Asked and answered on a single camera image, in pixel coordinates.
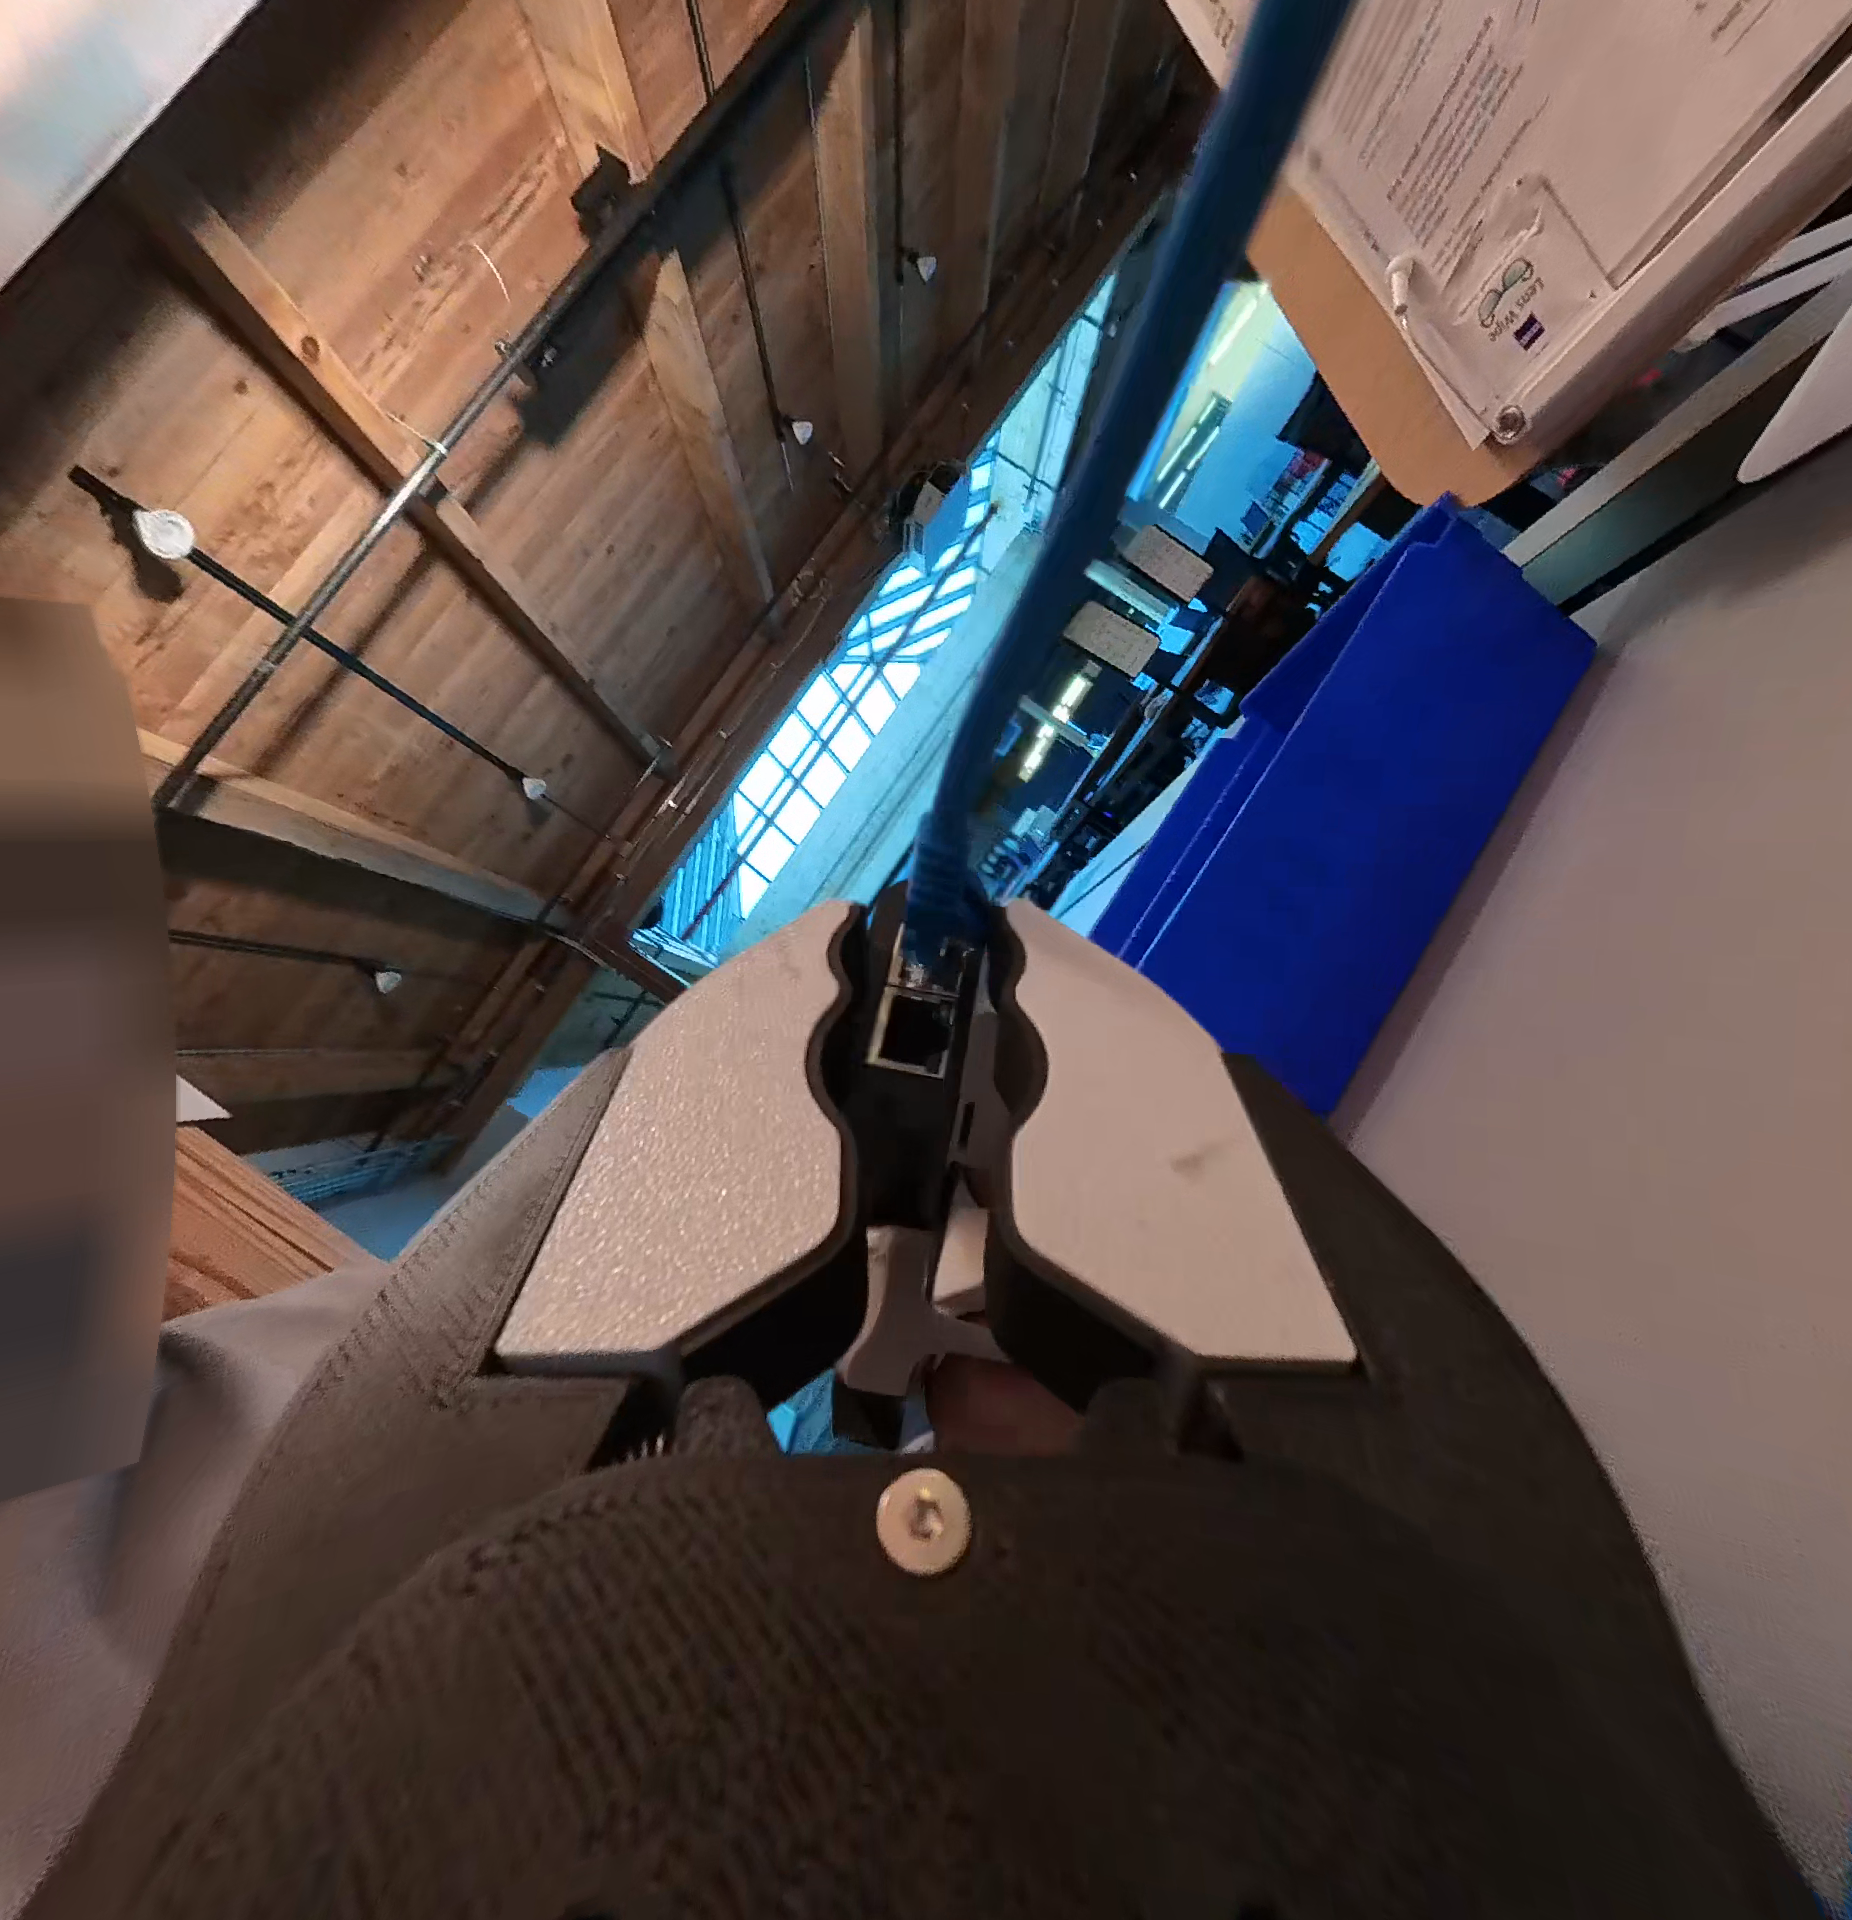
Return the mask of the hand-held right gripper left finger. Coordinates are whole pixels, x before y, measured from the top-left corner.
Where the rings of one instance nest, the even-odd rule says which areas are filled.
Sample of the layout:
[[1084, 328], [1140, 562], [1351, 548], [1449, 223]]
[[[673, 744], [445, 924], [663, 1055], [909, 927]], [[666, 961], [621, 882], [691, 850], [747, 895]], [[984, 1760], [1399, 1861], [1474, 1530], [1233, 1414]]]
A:
[[669, 1370], [845, 1244], [820, 1064], [861, 920], [823, 901], [650, 1020], [499, 1330], [506, 1372]]

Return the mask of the metal ceiling pipe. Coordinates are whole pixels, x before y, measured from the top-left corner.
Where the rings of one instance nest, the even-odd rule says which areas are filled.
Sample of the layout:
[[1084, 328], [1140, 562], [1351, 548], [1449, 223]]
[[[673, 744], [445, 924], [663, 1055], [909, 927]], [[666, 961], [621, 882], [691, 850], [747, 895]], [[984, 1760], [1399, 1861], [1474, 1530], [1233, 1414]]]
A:
[[336, 562], [323, 581], [314, 589], [306, 603], [284, 621], [280, 636], [206, 723], [206, 729], [186, 748], [177, 768], [155, 790], [156, 809], [177, 809], [191, 796], [194, 786], [202, 779], [206, 761], [219, 748], [219, 743], [232, 731], [235, 721], [245, 715], [292, 651], [301, 640], [315, 636], [317, 621], [337, 599], [337, 593], [351, 584], [392, 526], [404, 518], [439, 514], [448, 504], [441, 472], [449, 454], [458, 450], [516, 377], [533, 374], [549, 366], [549, 338], [588, 295], [594, 283], [656, 244], [666, 214], [706, 169], [723, 159], [725, 146], [741, 130], [741, 120], [766, 103], [770, 88], [791, 69], [794, 62], [815, 49], [825, 25], [850, 21], [860, 10], [861, 3], [845, 1], [788, 3], [770, 33], [753, 44], [728, 83], [721, 85], [710, 105], [698, 115], [698, 120], [656, 163], [645, 182], [629, 187], [610, 204], [588, 189], [583, 191], [583, 202], [594, 206], [597, 218], [588, 227], [591, 240], [579, 259], [559, 279], [533, 319], [503, 349], [499, 366], [486, 374], [458, 413], [427, 442], [423, 457], [409, 472], [400, 474], [397, 487], [386, 495], [372, 521]]

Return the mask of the large paned window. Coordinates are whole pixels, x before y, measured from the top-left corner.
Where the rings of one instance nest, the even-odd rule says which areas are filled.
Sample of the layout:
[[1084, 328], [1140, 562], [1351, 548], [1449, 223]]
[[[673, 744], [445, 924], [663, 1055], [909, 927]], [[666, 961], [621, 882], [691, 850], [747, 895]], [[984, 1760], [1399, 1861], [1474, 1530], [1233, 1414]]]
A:
[[930, 693], [985, 647], [992, 580], [1029, 560], [1057, 506], [1104, 345], [1107, 270], [1011, 398], [928, 528], [889, 562], [828, 657], [778, 715], [730, 800], [674, 866], [654, 936], [706, 961], [736, 951], [766, 908], [791, 901], [789, 866], [872, 802], [872, 765], [926, 723]]

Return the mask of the grey desk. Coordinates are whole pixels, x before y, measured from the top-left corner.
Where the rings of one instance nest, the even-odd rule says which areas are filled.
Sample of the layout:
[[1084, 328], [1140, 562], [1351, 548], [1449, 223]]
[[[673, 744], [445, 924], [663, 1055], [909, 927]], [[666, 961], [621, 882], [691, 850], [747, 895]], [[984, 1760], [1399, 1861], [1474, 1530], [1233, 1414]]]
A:
[[1852, 432], [1579, 623], [1333, 1126], [1561, 1389], [1852, 1915]]

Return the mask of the wooden pillar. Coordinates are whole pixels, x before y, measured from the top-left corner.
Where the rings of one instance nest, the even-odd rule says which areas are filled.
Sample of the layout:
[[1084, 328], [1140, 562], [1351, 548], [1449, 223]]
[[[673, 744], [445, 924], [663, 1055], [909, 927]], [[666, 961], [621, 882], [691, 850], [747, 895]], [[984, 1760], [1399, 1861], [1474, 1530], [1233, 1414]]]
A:
[[198, 1124], [175, 1128], [163, 1319], [257, 1301], [352, 1260], [372, 1257]]

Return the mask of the black lighting track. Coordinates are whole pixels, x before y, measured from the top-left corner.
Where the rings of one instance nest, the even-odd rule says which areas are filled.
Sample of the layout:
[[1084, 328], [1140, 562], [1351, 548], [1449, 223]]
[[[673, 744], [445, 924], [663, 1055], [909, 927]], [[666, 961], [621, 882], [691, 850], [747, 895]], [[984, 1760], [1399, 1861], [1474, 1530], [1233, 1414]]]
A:
[[[118, 538], [126, 540], [142, 558], [166, 563], [169, 570], [181, 563], [191, 567], [221, 589], [230, 589], [247, 608], [265, 614], [280, 630], [292, 626], [292, 613], [283, 603], [271, 599], [262, 589], [256, 589], [242, 574], [211, 558], [198, 545], [194, 524], [179, 510], [146, 506], [83, 464], [72, 464], [69, 472], [69, 481], [82, 493], [92, 497], [92, 502], [110, 521], [118, 524]], [[409, 690], [386, 678], [386, 675], [357, 659], [351, 650], [342, 647], [317, 630], [308, 630], [304, 634], [304, 644], [314, 646], [323, 659], [330, 659], [346, 676], [376, 690], [382, 697], [404, 708], [434, 733], [448, 737], [458, 748], [493, 766], [506, 778], [512, 786], [521, 790], [526, 806], [557, 813], [583, 829], [594, 827], [588, 818], [556, 797], [544, 778], [525, 772], [504, 756], [499, 756], [481, 737], [448, 721], [441, 712], [423, 703]]]

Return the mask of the black network splitter box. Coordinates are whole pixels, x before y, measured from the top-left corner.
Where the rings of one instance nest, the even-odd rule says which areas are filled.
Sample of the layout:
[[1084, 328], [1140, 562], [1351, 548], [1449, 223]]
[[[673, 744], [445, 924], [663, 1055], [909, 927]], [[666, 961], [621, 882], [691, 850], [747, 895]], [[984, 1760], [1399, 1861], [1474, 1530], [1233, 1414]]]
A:
[[842, 1114], [866, 1229], [936, 1229], [971, 1133], [968, 1055], [984, 949], [953, 941], [930, 961], [904, 948], [906, 885], [889, 884], [861, 925], [847, 1022]]

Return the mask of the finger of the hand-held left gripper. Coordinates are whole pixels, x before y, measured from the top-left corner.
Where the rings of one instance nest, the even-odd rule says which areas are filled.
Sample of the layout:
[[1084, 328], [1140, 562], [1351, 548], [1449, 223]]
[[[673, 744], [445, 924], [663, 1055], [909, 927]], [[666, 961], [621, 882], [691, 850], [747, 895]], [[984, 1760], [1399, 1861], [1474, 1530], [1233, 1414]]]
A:
[[928, 1229], [880, 1225], [866, 1231], [866, 1311], [835, 1365], [842, 1385], [866, 1395], [909, 1395], [942, 1358], [1003, 1362], [984, 1325], [953, 1316], [934, 1298], [936, 1239]]

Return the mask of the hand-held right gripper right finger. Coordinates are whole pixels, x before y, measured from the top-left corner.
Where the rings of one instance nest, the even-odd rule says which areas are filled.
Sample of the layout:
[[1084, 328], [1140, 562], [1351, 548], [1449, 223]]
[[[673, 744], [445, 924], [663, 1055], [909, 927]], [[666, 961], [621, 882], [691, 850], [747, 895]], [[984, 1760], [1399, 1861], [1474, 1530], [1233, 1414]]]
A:
[[1009, 901], [997, 925], [1009, 1259], [1163, 1358], [1349, 1370], [1351, 1330], [1219, 1044], [1041, 908]]

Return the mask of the printed instruction sheet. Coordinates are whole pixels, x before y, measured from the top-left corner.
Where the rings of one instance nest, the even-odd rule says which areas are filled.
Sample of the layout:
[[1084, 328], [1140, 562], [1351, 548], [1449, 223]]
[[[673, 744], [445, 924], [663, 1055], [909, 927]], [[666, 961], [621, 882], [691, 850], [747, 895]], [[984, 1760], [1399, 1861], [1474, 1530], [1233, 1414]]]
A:
[[1849, 33], [1852, 1], [1356, 3], [1287, 177], [1481, 444]]

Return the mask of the tilted document board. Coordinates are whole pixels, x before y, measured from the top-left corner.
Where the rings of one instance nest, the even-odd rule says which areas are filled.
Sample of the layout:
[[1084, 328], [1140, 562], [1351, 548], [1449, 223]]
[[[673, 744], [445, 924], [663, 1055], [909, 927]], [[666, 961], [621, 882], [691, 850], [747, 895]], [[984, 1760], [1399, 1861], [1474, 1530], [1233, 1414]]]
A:
[[1682, 337], [1852, 185], [1852, 33], [1603, 305], [1499, 434], [1471, 444], [1426, 371], [1287, 177], [1309, 99], [1356, 3], [1170, 3], [1219, 83], [1194, 172], [1194, 223], [1248, 265], [1343, 406], [1384, 477], [1426, 502], [1481, 502], [1533, 468], [1634, 371]]

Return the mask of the blue plastic bin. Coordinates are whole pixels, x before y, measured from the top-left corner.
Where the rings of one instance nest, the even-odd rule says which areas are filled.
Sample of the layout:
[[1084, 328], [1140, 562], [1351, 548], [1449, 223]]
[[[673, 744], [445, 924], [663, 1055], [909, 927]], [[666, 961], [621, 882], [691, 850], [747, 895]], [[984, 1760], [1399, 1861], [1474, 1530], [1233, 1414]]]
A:
[[1251, 688], [1090, 936], [1328, 1117], [1595, 657], [1446, 497]]

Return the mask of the person's left hand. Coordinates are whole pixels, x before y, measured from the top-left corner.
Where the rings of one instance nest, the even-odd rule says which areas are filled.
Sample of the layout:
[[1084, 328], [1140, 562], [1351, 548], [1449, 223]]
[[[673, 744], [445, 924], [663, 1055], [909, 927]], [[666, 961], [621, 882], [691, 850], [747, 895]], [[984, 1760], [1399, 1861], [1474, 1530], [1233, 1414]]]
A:
[[1069, 1453], [1082, 1414], [1005, 1359], [942, 1356], [924, 1380], [936, 1453], [1054, 1457]]

